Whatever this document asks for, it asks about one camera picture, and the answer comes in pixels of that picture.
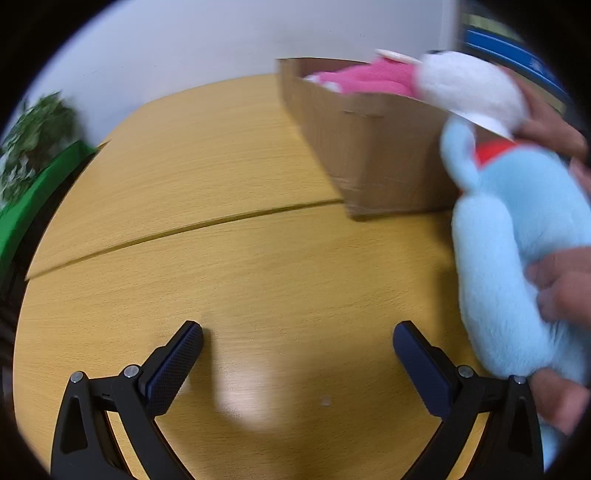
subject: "silver bolt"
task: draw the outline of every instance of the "silver bolt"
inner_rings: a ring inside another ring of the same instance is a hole
[[[70,382],[78,383],[83,377],[84,374],[82,372],[74,372],[70,375]]]
[[[127,378],[133,378],[135,377],[139,372],[139,367],[137,365],[128,365],[127,367],[125,367],[125,370],[123,370],[123,374],[127,377]]]
[[[460,365],[457,367],[457,372],[460,374],[460,377],[463,378],[470,378],[474,376],[474,370],[467,365]]]

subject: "pink plush toy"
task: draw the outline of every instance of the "pink plush toy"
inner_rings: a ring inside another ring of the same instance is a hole
[[[417,97],[415,71],[418,60],[388,50],[377,50],[379,55],[372,63],[355,65],[338,72],[318,72],[306,80],[322,85],[336,93],[394,93]]]

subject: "white plush head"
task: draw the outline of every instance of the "white plush head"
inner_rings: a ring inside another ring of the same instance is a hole
[[[425,54],[421,61],[417,90],[427,103],[507,138],[528,117],[519,87],[492,63],[456,51]]]

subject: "blue gripper pad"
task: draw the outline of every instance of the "blue gripper pad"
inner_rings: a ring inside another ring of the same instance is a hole
[[[167,412],[202,348],[201,326],[187,321],[165,347],[157,348],[144,362],[142,369],[149,379],[140,390],[144,390],[150,416]]]
[[[396,325],[392,344],[429,413],[445,420],[452,410],[453,392],[452,386],[427,352],[427,348],[433,347],[411,322]]]

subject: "white wall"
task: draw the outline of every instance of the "white wall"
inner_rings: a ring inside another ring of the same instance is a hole
[[[61,90],[99,143],[145,102],[269,73],[277,57],[368,60],[449,48],[455,0],[124,0],[72,38],[31,86]]]

